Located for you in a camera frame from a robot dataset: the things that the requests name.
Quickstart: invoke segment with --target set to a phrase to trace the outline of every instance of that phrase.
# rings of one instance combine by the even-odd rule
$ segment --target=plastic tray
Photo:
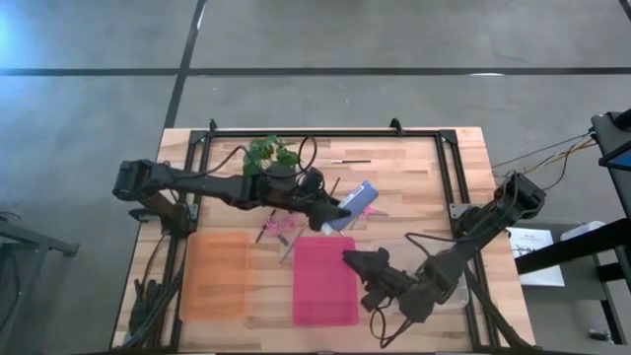
[[[179,318],[245,318],[249,240],[245,233],[194,233],[188,237]]]
[[[423,247],[427,248],[428,252],[431,254],[451,248],[453,246],[451,243],[426,239],[419,239],[418,242],[421,243]],[[408,274],[413,274],[414,271],[416,271],[416,269],[423,263],[423,261],[427,259],[427,255],[425,255],[423,250],[417,248],[406,239],[377,240],[371,242],[369,245],[370,250],[377,250],[379,247],[384,248],[389,252],[390,266],[399,270],[404,270]],[[469,293],[466,287],[466,280],[464,279],[464,275],[462,275],[452,296],[444,304],[434,305],[434,310],[459,310],[464,308],[464,306],[466,306],[468,302]],[[384,309],[385,314],[393,314],[398,312],[398,302],[396,300],[392,300],[392,304],[390,305],[390,307]]]
[[[344,237],[301,237],[294,246],[295,325],[355,325],[359,322],[357,279],[342,260],[355,249]]]

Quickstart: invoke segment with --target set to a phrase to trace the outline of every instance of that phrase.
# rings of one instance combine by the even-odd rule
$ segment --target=green plant
[[[298,164],[298,154],[287,149],[293,142],[283,142],[275,135],[269,135],[264,139],[253,139],[249,142],[247,152],[249,156],[244,156],[244,175],[251,176],[259,171],[269,168],[274,163],[272,156],[276,153],[276,162],[292,169]]]

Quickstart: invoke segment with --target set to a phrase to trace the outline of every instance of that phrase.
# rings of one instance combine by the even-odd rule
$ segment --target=gray floor
[[[0,1],[0,68],[178,67],[195,0]],[[209,0],[192,67],[631,65],[616,0]],[[52,255],[10,353],[105,350],[137,224],[110,194],[123,159],[153,159],[175,77],[0,77],[0,209],[81,243]],[[492,163],[627,109],[631,76],[189,78],[176,127],[482,126]],[[537,156],[513,166],[535,163]],[[571,158],[542,219],[622,216],[596,149]],[[552,183],[560,166],[533,179]],[[631,301],[612,285],[622,314]],[[598,304],[528,300],[546,348],[628,353],[584,338]]]

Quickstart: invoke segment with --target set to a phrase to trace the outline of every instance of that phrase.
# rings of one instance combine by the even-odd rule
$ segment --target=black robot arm
[[[164,163],[124,161],[112,193],[124,201],[140,202],[145,213],[160,217],[163,227],[176,234],[191,232],[190,213],[185,203],[166,199],[160,193],[164,189],[219,198],[241,210],[270,206],[304,213],[309,217],[310,228],[316,231],[324,222],[350,216],[350,211],[337,207],[337,199],[320,189],[323,181],[320,171],[311,168],[297,182],[295,174],[289,174],[293,171],[288,169],[272,165],[266,171],[269,175],[213,177],[174,169]],[[130,213],[137,218],[137,211]]]
[[[469,207],[456,220],[456,231],[463,235],[452,248],[429,255],[417,270],[408,275],[389,266],[387,250],[346,250],[344,262],[362,279],[368,292],[361,303],[372,312],[386,299],[398,300],[406,321],[423,322],[432,313],[435,304],[443,304],[456,289],[459,278],[464,275],[471,290],[480,300],[484,310],[495,319],[499,330],[511,346],[529,347],[502,318],[499,311],[482,293],[470,271],[468,262],[505,228],[520,219],[534,217],[543,206],[545,192],[521,174],[508,177],[494,193],[493,201],[484,207]],[[419,246],[406,235],[410,242]],[[383,342],[386,347],[393,341],[389,337]]]

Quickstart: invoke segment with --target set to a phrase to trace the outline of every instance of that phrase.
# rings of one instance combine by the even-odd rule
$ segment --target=cable
[[[441,238],[441,237],[435,237],[435,236],[430,236],[430,235],[426,235],[423,233],[414,233],[414,232],[407,232],[404,235],[405,238],[407,238],[408,241],[411,242],[410,238],[411,237],[418,237],[418,238],[425,238],[425,239],[429,239],[432,241],[440,241],[440,242],[448,242],[448,243],[458,243],[458,241],[460,240],[455,240],[455,239],[449,239],[449,238]]]
[[[408,237],[407,235],[405,236],[405,238],[408,241],[410,241],[412,244],[414,244],[415,246],[417,246],[418,248],[423,250],[423,252],[427,255],[428,258],[431,257],[431,254],[429,253],[429,251],[423,245],[421,245],[420,243],[414,241],[412,238]],[[436,286],[436,277],[431,277],[431,279],[434,282],[434,286]],[[375,310],[371,313],[371,320],[370,320],[370,323],[369,323],[369,328],[371,330],[371,335],[379,341],[379,346],[382,349],[385,349],[399,335],[401,335],[412,324],[414,324],[414,321],[412,321],[410,319],[406,319],[406,320],[403,321],[403,323],[399,326],[399,328],[392,335],[386,336],[386,316],[384,315],[383,309],[390,307],[391,304],[392,304],[392,297],[389,298],[389,300],[387,301],[387,304],[385,306],[376,307]],[[373,323],[375,322],[375,315],[379,315],[382,318],[382,332],[381,332],[381,335],[376,335],[375,334],[375,328],[373,326]]]
[[[179,267],[179,271],[175,274],[174,280],[169,285],[167,290],[162,294],[160,299],[156,302],[156,306],[151,310],[151,313],[145,318],[143,324],[136,330],[136,332],[129,338],[124,344],[122,344],[122,348],[129,348],[138,343],[142,343],[145,338],[149,335],[150,331],[156,326],[157,320],[160,315],[165,312],[167,306],[171,302],[171,299],[175,295],[175,292],[181,287],[182,278],[183,278],[183,264],[184,260],[182,260],[181,265]]]
[[[311,140],[314,143],[314,153],[312,155],[312,158],[310,159],[309,163],[303,167],[302,162],[301,162],[301,156],[303,153],[303,148],[305,147],[305,143]],[[221,168],[223,168],[223,166],[226,165],[226,163],[228,163],[228,161],[239,151],[239,150],[243,150],[245,155],[247,156],[248,159],[250,159],[251,161],[255,161],[255,159],[251,156],[251,154],[249,153],[249,151],[247,150],[246,147],[244,147],[243,145],[237,146],[237,148],[235,148],[232,152],[230,152],[230,154],[221,162],[219,163],[219,165],[213,169],[207,170],[205,172],[201,172],[201,173],[197,173],[197,174],[192,174],[192,175],[185,175],[185,176],[178,176],[176,174],[174,174],[174,172],[171,169],[171,164],[166,161],[165,164],[167,164],[168,167],[168,171],[169,174],[172,176],[172,178],[175,179],[185,179],[185,178],[201,178],[210,174],[213,174],[215,172],[217,172],[218,170],[220,170]],[[298,168],[300,168],[296,173],[294,174],[289,174],[286,176],[276,176],[276,175],[272,175],[269,174],[267,172],[265,172],[258,164],[254,164],[254,166],[256,167],[256,169],[258,170],[258,172],[268,178],[295,178],[299,175],[302,175],[304,173],[307,172],[307,170],[314,164],[314,161],[316,160],[316,156],[317,156],[317,142],[316,139],[313,136],[306,136],[303,141],[300,143],[300,147],[298,148]]]
[[[162,237],[160,238],[160,240],[156,244],[156,247],[154,248],[154,251],[151,253],[151,256],[149,256],[149,261],[147,262],[147,267],[145,267],[145,274],[142,277],[141,285],[143,287],[143,290],[144,290],[144,288],[146,286],[147,276],[149,276],[149,270],[151,269],[151,265],[154,263],[154,259],[156,258],[156,255],[158,254],[158,249],[160,248],[160,244],[162,243],[162,241],[165,239],[166,236],[167,236],[166,233],[162,234]]]
[[[409,235],[413,235],[413,234],[414,234],[414,233],[406,233],[406,234],[405,234],[405,238],[406,238],[408,241],[410,241],[412,244],[414,244],[415,246],[417,246],[418,248],[420,248],[421,250],[423,250],[423,252],[425,252],[425,255],[427,255],[427,258],[429,258],[429,257],[431,256],[431,255],[430,255],[430,252],[429,252],[429,251],[428,251],[425,247],[423,247],[423,245],[421,245],[420,243],[418,243],[418,242],[416,242],[416,241],[414,241],[414,240],[412,239],[412,237],[415,237],[415,236],[409,236]],[[440,238],[438,238],[438,237],[433,237],[433,238],[430,238],[430,239],[437,239],[437,240],[440,240]]]
[[[2,218],[1,216],[7,216],[7,217],[11,217],[16,221],[21,221],[22,220],[22,216],[20,216],[17,213],[13,213],[13,212],[9,212],[9,211],[0,211],[0,219]]]
[[[579,141],[577,143],[574,143],[573,145],[570,146],[570,148],[564,149],[561,152],[558,152],[556,154],[553,154],[553,155],[547,157],[546,159],[544,159],[543,161],[539,162],[539,164],[535,165],[534,167],[529,168],[529,169],[524,169],[523,174],[526,175],[526,174],[534,173],[534,172],[538,171],[542,167],[545,167],[545,166],[548,166],[550,164],[558,162],[559,160],[563,159],[565,157],[565,155],[574,154],[575,152],[577,152],[580,149],[591,147],[592,145],[588,145],[588,143],[590,143],[591,141],[592,141],[592,138],[590,137],[590,138],[588,138],[585,141]],[[579,146],[578,149],[575,150],[574,147],[576,147],[579,143],[581,143],[581,145]]]
[[[529,156],[531,156],[531,155],[533,155],[533,154],[536,154],[536,153],[539,153],[539,152],[543,152],[543,151],[548,150],[548,149],[550,149],[550,148],[554,148],[554,147],[560,146],[561,144],[564,144],[564,143],[567,143],[567,142],[571,142],[571,141],[573,141],[573,140],[575,140],[575,139],[579,139],[579,138],[585,137],[585,136],[587,136],[587,135],[589,135],[589,134],[590,134],[590,132],[585,133],[585,134],[578,135],[578,136],[576,136],[576,137],[568,138],[568,139],[566,139],[566,140],[564,140],[564,141],[561,141],[561,142],[558,142],[558,143],[554,143],[554,144],[549,145],[549,146],[547,146],[547,147],[544,147],[544,148],[541,148],[541,149],[537,149],[537,150],[535,150],[535,151],[533,151],[533,152],[526,153],[526,154],[524,154],[524,155],[518,156],[518,157],[516,157],[515,159],[511,159],[511,160],[509,160],[509,161],[506,161],[506,162],[503,162],[503,163],[500,163],[500,164],[496,164],[496,165],[492,166],[491,168],[492,168],[492,169],[495,169],[495,168],[497,168],[497,167],[501,167],[501,166],[507,165],[507,164],[509,164],[509,163],[512,163],[512,162],[518,161],[518,160],[523,159],[523,158],[525,158],[525,157],[529,157]]]
[[[569,155],[569,154],[566,154],[566,155],[565,155],[565,161],[563,162],[563,170],[561,171],[561,176],[560,176],[560,177],[559,177],[556,181],[554,181],[554,183],[552,183],[551,185],[549,185],[549,186],[547,186],[547,187],[543,188],[542,190],[547,191],[547,190],[549,190],[550,188],[552,188],[552,187],[556,186],[559,182],[561,182],[561,180],[562,180],[562,179],[563,179],[563,177],[565,176],[565,171],[566,171],[566,169],[567,169],[567,167],[568,167],[568,158],[570,158],[570,155]]]
[[[18,273],[18,261],[16,260],[16,256],[13,253],[11,253],[11,258],[13,259],[13,272],[15,273],[16,298],[13,300],[13,304],[11,305],[11,308],[9,308],[9,313],[7,313],[7,316],[5,316],[4,319],[2,320],[2,323],[0,323],[0,333],[2,333],[2,330],[4,329],[4,326],[6,325],[7,320],[9,320],[11,313],[16,308],[16,305],[18,304],[18,300],[20,299],[20,295],[22,293],[22,291],[20,290],[20,274]]]

